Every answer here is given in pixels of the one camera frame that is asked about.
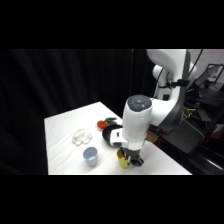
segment table surface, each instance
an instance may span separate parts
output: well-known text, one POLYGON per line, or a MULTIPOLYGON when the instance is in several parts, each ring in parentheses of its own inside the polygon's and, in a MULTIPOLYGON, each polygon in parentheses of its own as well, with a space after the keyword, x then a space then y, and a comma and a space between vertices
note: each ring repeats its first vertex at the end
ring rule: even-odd
POLYGON ((50 175, 191 175, 177 162, 167 156, 154 144, 146 141, 141 151, 142 167, 122 169, 117 159, 117 149, 107 145, 96 123, 107 117, 122 119, 98 102, 54 117, 46 118, 45 136, 50 175), (93 139, 87 145, 72 143, 74 133, 88 129, 93 139), (98 164, 89 167, 83 159, 88 147, 98 150, 98 164))

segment yellow object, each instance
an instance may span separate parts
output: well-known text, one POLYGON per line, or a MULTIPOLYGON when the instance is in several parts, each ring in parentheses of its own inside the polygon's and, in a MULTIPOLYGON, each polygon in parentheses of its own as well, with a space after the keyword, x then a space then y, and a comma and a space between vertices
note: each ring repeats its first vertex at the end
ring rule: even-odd
POLYGON ((125 159, 125 157, 122 155, 120 149, 117 150, 117 158, 118 158, 119 165, 120 165, 123 169, 127 169, 127 168, 128 168, 128 161, 127 161, 127 160, 125 159))
POLYGON ((147 131, 147 141, 155 143, 158 140, 159 136, 155 135, 151 131, 147 131))

